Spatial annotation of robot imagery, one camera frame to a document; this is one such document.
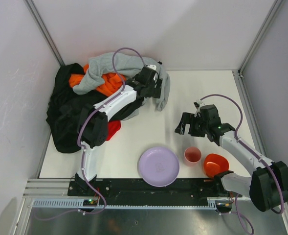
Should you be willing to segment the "pink plastic cup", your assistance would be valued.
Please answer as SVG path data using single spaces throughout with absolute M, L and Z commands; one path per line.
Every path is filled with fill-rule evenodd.
M 196 147 L 188 147 L 184 151 L 184 163 L 187 166 L 194 166 L 201 160 L 201 151 Z

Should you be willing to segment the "black cloth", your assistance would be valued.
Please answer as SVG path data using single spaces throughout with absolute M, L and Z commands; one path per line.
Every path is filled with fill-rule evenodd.
M 82 108 L 86 104 L 94 105 L 107 98 L 96 90 L 77 95 L 69 86 L 71 74 L 85 75 L 88 68 L 88 65 L 82 67 L 74 63 L 60 67 L 56 74 L 46 122 L 50 126 L 53 142 L 58 152 L 68 154 L 80 150 L 77 145 L 77 126 Z

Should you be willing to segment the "right aluminium frame post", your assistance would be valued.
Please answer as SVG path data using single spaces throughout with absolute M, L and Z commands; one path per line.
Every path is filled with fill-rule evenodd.
M 255 52 L 257 51 L 258 47 L 260 46 L 262 40 L 266 36 L 268 30 L 270 29 L 271 25 L 273 24 L 276 16 L 280 12 L 281 8 L 285 4 L 285 0 L 275 0 L 273 5 L 271 6 L 265 20 L 263 21 L 259 31 L 257 32 L 256 37 L 254 38 L 252 45 L 250 46 L 244 60 L 242 61 L 241 65 L 238 68 L 238 74 L 243 75 L 244 70 L 246 69 L 248 63 L 254 56 Z

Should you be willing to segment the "left aluminium frame post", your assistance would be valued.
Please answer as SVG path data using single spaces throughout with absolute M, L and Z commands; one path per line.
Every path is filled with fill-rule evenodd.
M 59 50 L 57 49 L 57 46 L 53 40 L 53 38 L 51 37 L 51 34 L 49 33 L 48 28 L 46 27 L 46 24 L 44 23 L 40 12 L 38 11 L 35 3 L 33 0 L 23 0 L 24 4 L 26 5 L 30 15 L 32 16 L 35 24 L 37 25 L 40 33 L 42 34 L 44 40 L 46 41 L 49 49 L 51 50 L 54 58 L 57 60 L 58 64 L 60 66 L 64 66 L 64 60 L 61 57 L 61 54 L 59 52 Z

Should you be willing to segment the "grey zip hoodie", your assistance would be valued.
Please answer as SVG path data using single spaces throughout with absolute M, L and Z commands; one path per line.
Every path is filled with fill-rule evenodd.
M 87 94 L 93 85 L 104 83 L 101 76 L 106 73 L 115 73 L 117 71 L 125 76 L 126 79 L 131 79 L 141 71 L 144 64 L 156 65 L 159 77 L 162 79 L 161 97 L 154 99 L 156 109 L 162 111 L 168 102 L 170 94 L 170 76 L 158 61 L 149 57 L 140 59 L 138 56 L 130 56 L 123 53 L 114 55 L 112 52 L 92 57 L 89 59 L 89 68 L 83 80 L 79 85 L 73 87 L 73 91 L 78 95 Z

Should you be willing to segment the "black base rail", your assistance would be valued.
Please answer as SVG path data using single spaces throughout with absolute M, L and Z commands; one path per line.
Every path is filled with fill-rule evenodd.
M 209 178 L 177 178 L 166 187 L 153 187 L 143 179 L 105 178 L 90 183 L 100 192 L 106 202 L 152 202 L 170 203 L 186 199 L 188 202 L 209 197 L 229 197 L 230 193 L 219 189 Z

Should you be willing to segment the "orange plastic bowl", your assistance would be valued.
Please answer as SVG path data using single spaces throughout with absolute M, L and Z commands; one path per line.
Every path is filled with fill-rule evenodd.
M 214 178 L 217 174 L 229 170 L 229 162 L 225 157 L 211 153 L 204 159 L 203 170 L 207 177 Z

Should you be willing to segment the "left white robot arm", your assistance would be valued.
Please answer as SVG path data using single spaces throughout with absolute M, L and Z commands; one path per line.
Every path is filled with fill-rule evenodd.
M 82 150 L 80 169 L 75 183 L 82 190 L 97 176 L 97 150 L 109 135 L 108 122 L 121 109 L 142 98 L 160 98 L 162 79 L 155 65 L 145 65 L 133 78 L 122 81 L 122 86 L 105 100 L 86 105 L 80 115 L 77 143 Z

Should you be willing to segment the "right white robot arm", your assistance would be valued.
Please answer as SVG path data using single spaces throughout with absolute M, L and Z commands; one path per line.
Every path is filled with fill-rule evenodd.
M 227 170 L 214 177 L 218 185 L 251 199 L 253 205 L 265 212 L 288 202 L 288 166 L 262 155 L 236 134 L 229 123 L 222 123 L 215 105 L 199 106 L 196 113 L 184 112 L 175 129 L 183 135 L 189 125 L 192 137 L 207 137 L 234 156 L 248 171 L 243 177 Z

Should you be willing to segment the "red cloth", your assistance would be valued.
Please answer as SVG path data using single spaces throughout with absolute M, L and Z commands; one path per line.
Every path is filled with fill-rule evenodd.
M 108 123 L 108 136 L 106 141 L 109 141 L 121 129 L 121 121 L 115 120 Z

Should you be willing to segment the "orange fleece cloth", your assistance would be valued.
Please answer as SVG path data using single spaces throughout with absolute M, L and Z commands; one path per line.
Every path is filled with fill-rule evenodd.
M 83 80 L 82 74 L 71 74 L 69 79 L 69 86 L 73 88 L 76 85 L 79 85 L 81 81 Z M 96 90 L 97 92 L 105 95 L 105 96 L 111 96 L 115 92 L 117 92 L 121 86 L 123 85 L 123 82 L 121 78 L 116 73 L 106 73 L 103 74 L 102 79 L 104 81 L 101 85 L 93 85 L 92 88 L 88 91 Z

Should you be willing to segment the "lilac plastic plate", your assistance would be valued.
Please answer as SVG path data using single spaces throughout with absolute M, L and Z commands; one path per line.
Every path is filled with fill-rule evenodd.
M 157 146 L 146 150 L 138 161 L 141 178 L 153 187 L 166 187 L 172 184 L 179 173 L 179 160 L 167 147 Z

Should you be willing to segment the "aluminium frame post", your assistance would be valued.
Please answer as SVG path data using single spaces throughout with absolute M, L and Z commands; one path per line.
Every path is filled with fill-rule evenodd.
M 252 45 L 250 46 L 244 60 L 242 61 L 241 65 L 238 68 L 238 74 L 243 75 L 244 70 L 246 69 L 248 63 L 254 56 L 255 52 L 257 51 L 258 47 L 260 46 L 262 40 L 266 36 L 268 30 L 270 29 L 271 25 L 273 24 L 276 16 L 280 12 L 281 8 L 285 4 L 285 0 L 275 0 L 273 5 L 271 6 L 265 20 L 263 21 L 259 31 L 257 32 L 256 37 L 254 38 Z
M 64 60 L 61 57 L 61 54 L 59 52 L 59 50 L 57 49 L 57 46 L 53 40 L 53 38 L 51 37 L 51 34 L 49 33 L 48 28 L 46 27 L 46 24 L 44 23 L 40 12 L 38 11 L 35 3 L 33 0 L 23 0 L 24 4 L 26 5 L 30 15 L 32 16 L 35 24 L 37 25 L 40 33 L 42 34 L 44 40 L 46 41 L 49 49 L 51 50 L 54 58 L 57 60 L 58 64 L 60 66 L 64 66 Z

